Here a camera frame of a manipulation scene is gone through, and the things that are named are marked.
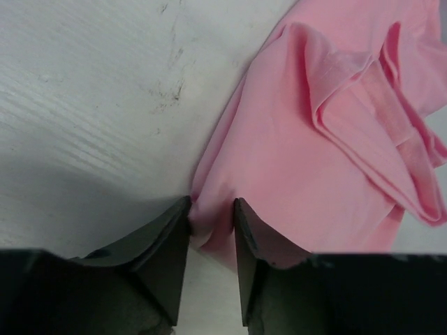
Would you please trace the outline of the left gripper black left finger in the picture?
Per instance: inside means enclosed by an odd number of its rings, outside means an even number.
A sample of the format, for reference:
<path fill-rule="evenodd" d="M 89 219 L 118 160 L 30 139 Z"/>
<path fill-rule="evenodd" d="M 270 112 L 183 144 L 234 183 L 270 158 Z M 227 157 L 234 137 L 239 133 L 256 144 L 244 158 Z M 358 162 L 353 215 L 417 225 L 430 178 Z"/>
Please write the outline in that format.
<path fill-rule="evenodd" d="M 189 247 L 189 197 L 83 258 L 1 250 L 2 334 L 170 334 Z"/>

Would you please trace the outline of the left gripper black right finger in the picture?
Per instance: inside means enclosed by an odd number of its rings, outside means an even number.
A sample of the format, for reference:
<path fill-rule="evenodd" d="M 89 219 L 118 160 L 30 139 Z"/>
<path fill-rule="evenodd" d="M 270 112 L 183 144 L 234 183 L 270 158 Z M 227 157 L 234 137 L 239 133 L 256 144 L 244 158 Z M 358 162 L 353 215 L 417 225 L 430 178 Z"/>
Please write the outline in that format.
<path fill-rule="evenodd" d="M 233 225 L 250 334 L 445 334 L 446 256 L 310 253 L 242 198 Z"/>

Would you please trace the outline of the pink t-shirt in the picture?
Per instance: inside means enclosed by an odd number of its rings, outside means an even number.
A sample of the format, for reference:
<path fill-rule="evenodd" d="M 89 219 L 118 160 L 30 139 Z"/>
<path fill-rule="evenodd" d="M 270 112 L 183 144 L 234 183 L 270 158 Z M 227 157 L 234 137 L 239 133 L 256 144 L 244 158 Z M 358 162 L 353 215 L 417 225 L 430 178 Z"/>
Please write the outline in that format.
<path fill-rule="evenodd" d="M 233 259 L 244 198 L 310 252 L 386 252 L 409 212 L 436 227 L 446 146 L 438 1 L 299 1 L 224 110 L 193 178 L 193 242 Z"/>

